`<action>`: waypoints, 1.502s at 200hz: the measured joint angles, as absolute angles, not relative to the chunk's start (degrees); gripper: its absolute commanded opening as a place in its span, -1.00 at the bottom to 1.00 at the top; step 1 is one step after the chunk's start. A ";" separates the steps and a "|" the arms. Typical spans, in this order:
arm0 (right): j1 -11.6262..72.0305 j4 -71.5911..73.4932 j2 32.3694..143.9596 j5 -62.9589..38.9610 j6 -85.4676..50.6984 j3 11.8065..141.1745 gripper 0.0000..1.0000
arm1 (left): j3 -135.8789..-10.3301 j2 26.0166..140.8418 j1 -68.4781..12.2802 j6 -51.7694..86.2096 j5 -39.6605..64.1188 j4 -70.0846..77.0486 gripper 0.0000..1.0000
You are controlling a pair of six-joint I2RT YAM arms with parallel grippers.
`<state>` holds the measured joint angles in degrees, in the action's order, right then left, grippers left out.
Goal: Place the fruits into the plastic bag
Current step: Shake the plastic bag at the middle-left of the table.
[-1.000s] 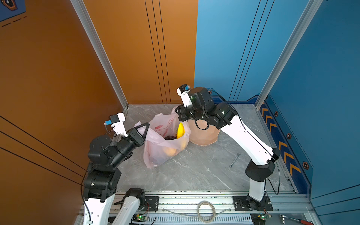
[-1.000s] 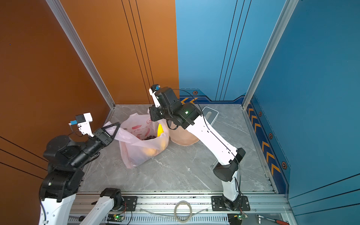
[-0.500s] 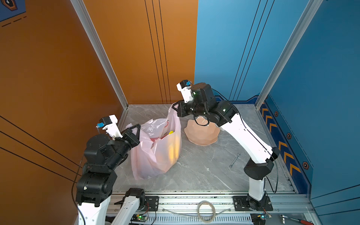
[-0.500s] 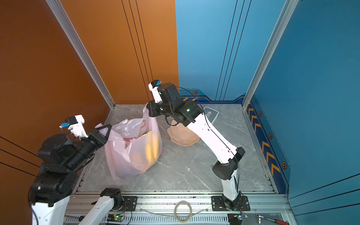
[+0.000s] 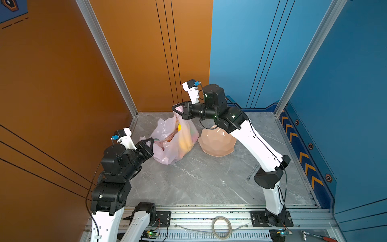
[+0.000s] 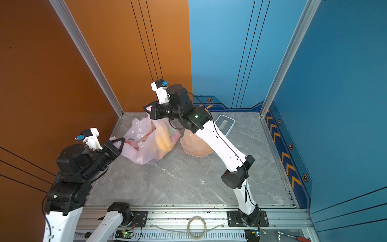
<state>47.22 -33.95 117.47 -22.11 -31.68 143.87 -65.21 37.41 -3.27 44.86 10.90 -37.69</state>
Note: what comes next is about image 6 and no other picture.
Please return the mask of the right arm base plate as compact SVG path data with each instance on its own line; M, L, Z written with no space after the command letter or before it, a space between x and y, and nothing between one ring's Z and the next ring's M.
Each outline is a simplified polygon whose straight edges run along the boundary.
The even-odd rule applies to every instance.
M241 214L239 211L227 211L227 223L229 227L247 227L242 221ZM269 227L269 220L266 211L260 211L256 223L252 227Z

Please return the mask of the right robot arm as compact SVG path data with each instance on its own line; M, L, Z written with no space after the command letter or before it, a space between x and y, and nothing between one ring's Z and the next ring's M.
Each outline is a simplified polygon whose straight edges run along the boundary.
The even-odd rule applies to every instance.
M158 100L143 107L153 120L177 119L182 126L204 140L221 158L227 170L221 176L225 185L233 189L238 211L245 226L258 223L260 208L251 194L249 169L255 159L239 151L217 127L212 115L202 106L194 106L192 96L182 85L169 85L159 79L151 83Z

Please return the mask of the pink printed plastic bag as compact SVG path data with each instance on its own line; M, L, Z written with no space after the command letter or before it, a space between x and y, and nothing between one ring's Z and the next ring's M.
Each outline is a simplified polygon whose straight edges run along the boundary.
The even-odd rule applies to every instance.
M123 138L121 156L144 165L156 163L170 152L180 139L180 132L171 126L167 118L135 118Z

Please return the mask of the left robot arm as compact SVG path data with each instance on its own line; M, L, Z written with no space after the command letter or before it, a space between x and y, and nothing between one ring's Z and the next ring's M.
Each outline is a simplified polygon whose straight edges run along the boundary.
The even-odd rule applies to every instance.
M72 242L92 185L117 159L125 144L124 138L108 140L96 151L85 145L66 147L57 158L59 173L43 200L45 218L43 241Z

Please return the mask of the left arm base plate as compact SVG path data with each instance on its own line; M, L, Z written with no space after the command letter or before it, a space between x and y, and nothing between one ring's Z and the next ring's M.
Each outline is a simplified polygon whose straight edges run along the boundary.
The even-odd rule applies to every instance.
M129 225L129 228L144 228L146 226L148 219L148 211L132 211L132 222Z

